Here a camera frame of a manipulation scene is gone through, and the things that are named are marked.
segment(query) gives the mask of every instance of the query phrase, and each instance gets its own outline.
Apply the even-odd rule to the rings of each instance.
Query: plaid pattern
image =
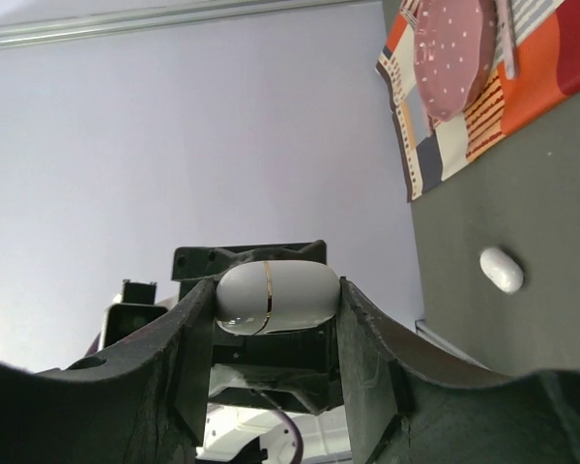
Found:
[[[430,131],[413,66],[420,2],[402,2],[376,66],[389,87],[409,201],[580,91],[580,0],[512,0],[518,78],[505,78],[497,37],[492,73],[477,101]]]

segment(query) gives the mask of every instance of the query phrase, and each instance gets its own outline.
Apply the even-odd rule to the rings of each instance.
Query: small white pill-shaped object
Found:
[[[324,264],[246,263],[228,271],[217,286],[217,323],[237,335],[309,329],[335,316],[339,295],[339,278]]]
[[[485,249],[479,258],[481,270],[505,293],[517,292],[524,283],[522,268],[500,248]]]

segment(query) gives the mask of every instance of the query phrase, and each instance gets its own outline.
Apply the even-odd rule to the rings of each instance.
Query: light purple wall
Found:
[[[325,239],[389,315],[422,314],[380,3],[0,51],[0,359],[88,348],[123,278],[179,246]]]

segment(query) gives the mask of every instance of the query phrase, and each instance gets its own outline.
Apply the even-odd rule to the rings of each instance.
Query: white ceiling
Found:
[[[0,26],[203,1],[206,0],[0,0]]]

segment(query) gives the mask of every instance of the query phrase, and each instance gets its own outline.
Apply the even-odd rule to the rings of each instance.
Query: ceiling trim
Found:
[[[245,15],[373,0],[208,0],[181,6],[0,26],[0,49],[84,39]]]

